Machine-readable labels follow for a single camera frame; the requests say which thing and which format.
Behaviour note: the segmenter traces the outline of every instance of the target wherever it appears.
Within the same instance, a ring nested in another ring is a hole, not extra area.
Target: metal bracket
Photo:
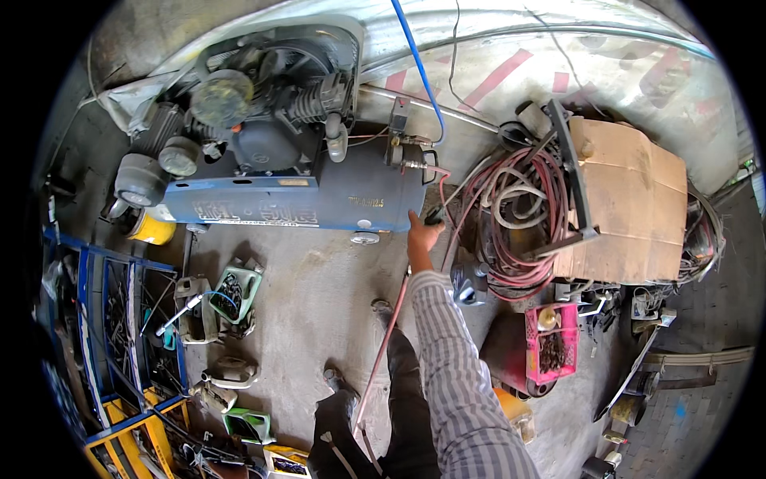
[[[585,180],[580,171],[577,155],[575,154],[575,145],[572,143],[572,137],[569,134],[569,125],[564,118],[564,107],[558,100],[551,100],[548,103],[548,112],[553,122],[552,132],[558,136],[558,144],[561,146],[561,156],[563,157],[564,170],[569,173],[569,184],[571,185],[572,196],[574,197],[574,208],[577,211],[578,230],[569,238],[547,244],[541,248],[530,251],[524,255],[527,261],[550,256],[559,251],[569,248],[577,243],[596,238],[601,232],[598,226],[591,220],[591,209],[588,207],[588,194],[585,191]]]

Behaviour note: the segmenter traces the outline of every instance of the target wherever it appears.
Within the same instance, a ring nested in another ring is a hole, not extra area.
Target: coiled hose
[[[457,243],[466,217],[478,201],[480,215],[489,215],[489,236],[492,239],[489,245],[491,251],[481,248],[482,259],[489,264],[489,290],[505,301],[524,300],[542,290],[553,279],[552,268],[556,259],[555,254],[532,261],[515,256],[508,247],[508,230],[540,225],[548,242],[553,243],[564,238],[567,227],[569,204],[564,175],[553,157],[544,150],[526,161],[530,150],[523,148],[516,151],[487,166],[469,181],[466,195],[470,199],[447,249],[451,251]],[[523,195],[532,195],[532,201],[529,209],[521,212],[518,200]],[[509,208],[520,222],[503,217],[502,210],[507,213]],[[480,235],[484,232],[482,220],[480,218],[477,222]],[[447,258],[444,258],[442,271],[446,264]]]

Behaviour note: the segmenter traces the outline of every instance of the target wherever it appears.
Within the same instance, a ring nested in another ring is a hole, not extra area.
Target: plastic basket
[[[540,311],[547,307],[561,314],[561,328],[550,331],[537,331],[537,318]],[[577,346],[580,340],[580,327],[576,303],[554,303],[538,306],[524,312],[527,340],[526,376],[537,385],[555,381],[574,374],[577,370]],[[564,340],[564,365],[559,369],[540,372],[540,337],[561,333]]]

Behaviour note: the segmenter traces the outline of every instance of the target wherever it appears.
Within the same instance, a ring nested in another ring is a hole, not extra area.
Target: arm
[[[424,390],[443,477],[538,479],[524,443],[492,390],[489,369],[452,299],[452,285],[433,271],[428,251],[444,225],[426,227],[411,212],[408,255]]]

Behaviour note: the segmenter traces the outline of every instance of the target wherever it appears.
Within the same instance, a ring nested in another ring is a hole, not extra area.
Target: concrete floor
[[[237,406],[270,413],[273,433],[283,445],[310,449],[314,404],[329,394],[321,378],[327,359],[335,361],[357,390],[364,390],[383,339],[371,317],[370,300],[395,300],[407,267],[405,234],[382,235],[369,246],[352,244],[348,236],[346,231],[213,225],[192,249],[191,273],[204,274],[211,282],[233,256],[254,256],[266,267],[254,302],[254,332],[241,341],[228,339],[225,346],[187,346],[187,369],[190,382],[196,382],[224,351],[258,361],[260,379],[240,392]],[[437,266],[446,243],[445,234],[432,252]],[[492,301],[463,311],[479,347],[495,315],[509,307],[525,306]],[[400,322],[417,351],[409,297]],[[543,477],[580,477],[585,459],[603,447],[604,420],[593,424],[591,417],[601,400],[616,330],[605,335],[593,359],[592,342],[583,333],[577,373],[561,379],[546,397],[529,402],[537,438],[528,448]],[[381,367],[365,414],[376,454],[385,453],[391,430],[388,383],[388,371]],[[223,432],[220,415],[204,407],[195,424]]]

